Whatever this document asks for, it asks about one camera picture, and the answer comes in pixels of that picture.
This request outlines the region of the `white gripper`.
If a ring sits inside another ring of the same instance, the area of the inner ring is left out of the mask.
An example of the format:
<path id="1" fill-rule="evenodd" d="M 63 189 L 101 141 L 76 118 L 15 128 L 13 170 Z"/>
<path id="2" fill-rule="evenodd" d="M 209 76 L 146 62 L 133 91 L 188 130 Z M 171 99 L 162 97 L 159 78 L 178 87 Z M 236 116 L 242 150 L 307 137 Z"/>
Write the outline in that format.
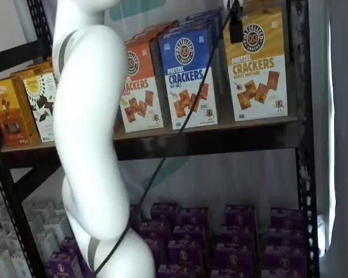
<path id="1" fill-rule="evenodd" d="M 240 6 L 239 0 L 224 0 L 225 8 L 235 8 Z M 229 22 L 230 42 L 241 43 L 243 41 L 243 25 L 239 10 L 232 10 Z"/>

